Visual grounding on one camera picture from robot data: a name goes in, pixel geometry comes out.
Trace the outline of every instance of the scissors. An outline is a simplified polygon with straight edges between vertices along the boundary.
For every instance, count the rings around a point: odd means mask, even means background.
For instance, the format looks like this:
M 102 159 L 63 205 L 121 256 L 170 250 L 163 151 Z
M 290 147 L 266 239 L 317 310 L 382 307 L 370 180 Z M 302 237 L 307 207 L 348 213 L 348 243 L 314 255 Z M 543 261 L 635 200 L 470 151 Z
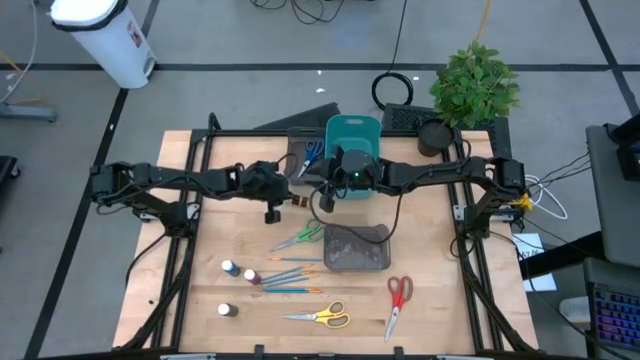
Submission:
M 324 225 L 320 224 L 317 220 L 311 219 L 307 222 L 307 226 L 304 229 L 300 230 L 297 234 L 295 234 L 292 238 L 287 239 L 280 244 L 276 245 L 269 251 L 276 251 L 280 249 L 284 249 L 291 245 L 295 245 L 301 242 L 317 242 L 318 240 L 324 237 Z
M 298 173 L 298 179 L 300 179 L 309 166 L 316 161 L 318 156 L 322 155 L 324 152 L 324 140 L 309 140 L 305 145 L 305 149 L 307 150 L 307 155 L 305 156 L 302 168 L 300 168 L 300 172 Z
M 393 297 L 393 309 L 391 310 L 391 318 L 387 325 L 387 332 L 384 335 L 384 342 L 389 342 L 391 333 L 396 327 L 402 305 L 411 299 L 411 295 L 413 294 L 413 280 L 408 276 L 403 276 L 401 279 L 393 276 L 387 281 L 387 286 Z
M 323 323 L 330 329 L 340 329 L 351 322 L 351 318 L 344 312 L 344 303 L 342 301 L 334 301 L 328 308 L 318 311 L 315 314 L 292 314 L 285 315 L 286 319 L 307 320 Z

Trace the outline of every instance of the wooden table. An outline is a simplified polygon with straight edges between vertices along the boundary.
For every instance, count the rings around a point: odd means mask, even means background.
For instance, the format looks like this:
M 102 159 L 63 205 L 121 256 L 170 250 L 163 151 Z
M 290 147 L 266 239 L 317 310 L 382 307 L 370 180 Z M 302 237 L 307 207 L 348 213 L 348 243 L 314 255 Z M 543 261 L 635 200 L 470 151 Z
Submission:
M 466 132 L 463 136 L 473 145 L 474 155 L 491 156 L 485 132 Z M 183 169 L 189 138 L 189 131 L 166 132 L 158 166 Z M 210 168 L 278 159 L 285 152 L 286 142 L 286 137 L 216 137 Z M 383 138 L 381 156 L 412 164 L 441 161 L 439 157 L 421 156 L 415 142 L 413 138 Z M 310 190 L 292 187 L 302 195 L 308 195 Z M 156 189 L 153 193 L 167 201 L 178 198 L 177 191 Z M 474 195 L 479 199 L 482 190 L 475 187 Z M 382 194 L 373 194 L 368 200 L 338 200 L 333 214 L 320 211 L 320 216 L 348 225 L 382 223 L 391 227 L 396 201 L 397 198 Z M 321 276 L 302 284 L 322 288 L 323 294 L 265 294 L 242 277 L 234 278 L 222 271 L 220 263 L 224 259 L 255 269 L 263 276 L 296 266 L 292 262 L 269 261 L 267 258 L 273 254 L 268 250 L 300 230 L 311 217 L 309 210 L 284 205 L 280 207 L 282 222 L 266 225 L 265 209 L 266 205 L 257 201 L 205 199 L 181 352 L 251 353 L 256 344 L 264 344 L 268 353 L 391 354 L 394 346 L 403 346 L 407 354 L 474 353 L 460 265 L 449 254 L 454 230 L 446 186 L 423 187 L 404 197 L 398 229 L 391 239 L 389 269 L 378 273 L 335 273 L 316 263 L 312 269 Z M 493 223 L 492 230 L 510 235 L 504 224 Z M 137 251 L 162 231 L 158 222 L 142 225 Z M 168 244 L 165 241 L 158 246 L 133 270 L 114 345 L 129 340 L 157 303 Z M 321 242 L 300 244 L 277 255 L 322 257 L 321 247 Z M 537 346 L 513 245 L 492 237 L 485 240 L 485 253 L 498 307 L 525 341 Z M 415 289 L 413 298 L 402 309 L 390 342 L 385 343 L 391 312 L 387 279 L 393 275 L 411 276 Z M 322 310 L 337 299 L 345 302 L 352 319 L 343 329 L 282 318 L 287 313 Z M 239 307 L 237 317 L 218 315 L 218 305 L 225 302 Z M 478 304 L 485 347 L 490 347 L 486 314 L 479 301 Z M 174 310 L 170 309 L 167 324 L 172 324 L 173 316 Z M 163 344 L 169 343 L 170 329 L 167 326 Z

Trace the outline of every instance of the rgb keyboard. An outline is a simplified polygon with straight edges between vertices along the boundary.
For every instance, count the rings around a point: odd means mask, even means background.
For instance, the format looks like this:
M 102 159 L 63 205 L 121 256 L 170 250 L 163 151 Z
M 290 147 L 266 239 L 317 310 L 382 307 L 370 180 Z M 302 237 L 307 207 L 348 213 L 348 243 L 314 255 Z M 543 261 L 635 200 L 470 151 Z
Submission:
M 593 295 L 598 339 L 640 350 L 640 297 L 597 288 Z

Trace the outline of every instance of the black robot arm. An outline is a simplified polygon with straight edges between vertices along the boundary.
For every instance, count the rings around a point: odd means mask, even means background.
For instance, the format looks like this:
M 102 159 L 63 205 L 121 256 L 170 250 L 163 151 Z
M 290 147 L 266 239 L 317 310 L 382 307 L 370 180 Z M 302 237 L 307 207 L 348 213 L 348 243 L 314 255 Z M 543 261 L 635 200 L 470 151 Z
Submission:
M 91 168 L 91 199 L 101 206 L 122 204 L 134 215 L 158 218 L 168 236 L 188 236 L 193 230 L 197 209 L 189 204 L 166 202 L 147 191 L 153 188 L 187 190 L 203 196 L 228 200 L 234 197 L 267 203 L 265 222 L 280 221 L 276 206 L 290 199 L 287 179 L 275 162 L 258 161 L 246 169 L 241 164 L 203 173 L 118 162 Z
M 462 161 L 415 166 L 385 159 L 373 159 L 362 151 L 342 152 L 321 167 L 325 184 L 320 207 L 332 212 L 333 197 L 340 189 L 374 190 L 399 196 L 431 185 L 471 182 L 485 190 L 482 198 L 466 207 L 456 208 L 456 220 L 472 237 L 489 236 L 489 220 L 502 206 L 516 201 L 525 192 L 524 166 L 504 158 L 470 157 Z
M 524 167 L 515 160 L 470 157 L 463 161 L 414 166 L 368 154 L 338 150 L 331 159 L 321 160 L 321 175 L 326 180 L 320 207 L 332 212 L 339 189 L 374 190 L 389 196 L 406 194 L 418 187 L 468 181 L 480 185 L 484 196 L 476 203 L 458 209 L 471 236 L 486 238 L 489 218 L 501 205 L 518 200 L 524 193 Z M 493 176 L 487 176 L 491 165 Z M 275 208 L 293 197 L 287 178 L 278 173 L 278 163 L 257 161 L 245 168 L 241 164 L 203 173 L 123 162 L 91 169 L 91 199 L 101 206 L 122 204 L 144 218 L 158 218 L 169 236 L 187 236 L 197 209 L 180 202 L 168 203 L 148 193 L 152 188 L 187 190 L 203 196 L 228 200 L 244 198 L 267 203 L 265 222 L 280 221 Z

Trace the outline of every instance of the red scissors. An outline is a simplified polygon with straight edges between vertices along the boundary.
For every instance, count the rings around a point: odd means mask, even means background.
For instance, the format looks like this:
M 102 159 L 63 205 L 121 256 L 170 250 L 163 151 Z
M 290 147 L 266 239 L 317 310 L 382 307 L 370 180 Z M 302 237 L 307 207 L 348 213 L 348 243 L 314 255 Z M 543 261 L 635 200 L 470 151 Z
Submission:
M 393 276 L 387 280 L 387 286 L 393 297 L 393 309 L 391 310 L 391 318 L 387 325 L 387 332 L 384 335 L 384 342 L 389 342 L 389 338 L 391 338 L 391 333 L 396 327 L 402 305 L 411 299 L 411 295 L 413 294 L 413 280 L 408 276 L 403 276 L 401 279 Z

